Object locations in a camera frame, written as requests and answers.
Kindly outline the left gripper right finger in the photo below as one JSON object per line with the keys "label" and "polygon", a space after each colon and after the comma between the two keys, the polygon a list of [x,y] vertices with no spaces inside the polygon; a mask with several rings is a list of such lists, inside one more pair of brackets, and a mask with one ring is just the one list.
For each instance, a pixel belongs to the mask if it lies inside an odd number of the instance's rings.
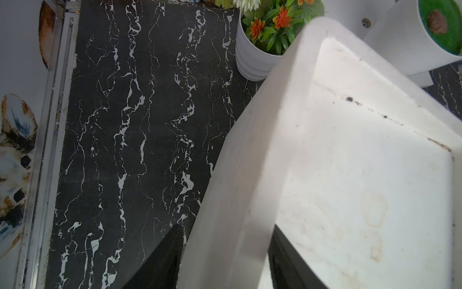
{"label": "left gripper right finger", "polygon": [[274,289],[327,288],[277,225],[268,248],[268,258]]}

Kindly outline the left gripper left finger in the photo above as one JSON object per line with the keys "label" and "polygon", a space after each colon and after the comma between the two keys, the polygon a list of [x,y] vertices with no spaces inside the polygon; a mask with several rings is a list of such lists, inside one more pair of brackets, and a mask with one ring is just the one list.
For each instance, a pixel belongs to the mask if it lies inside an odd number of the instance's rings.
{"label": "left gripper left finger", "polygon": [[184,250],[184,230],[174,225],[125,289],[175,289]]}

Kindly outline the white plastic drawer cabinet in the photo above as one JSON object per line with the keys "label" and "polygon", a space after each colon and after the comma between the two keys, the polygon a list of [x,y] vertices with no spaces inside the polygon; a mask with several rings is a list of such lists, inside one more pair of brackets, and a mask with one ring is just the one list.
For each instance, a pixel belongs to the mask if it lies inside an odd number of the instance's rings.
{"label": "white plastic drawer cabinet", "polygon": [[328,18],[226,136],[178,287],[258,288],[275,227],[332,289],[462,286],[461,120]]}

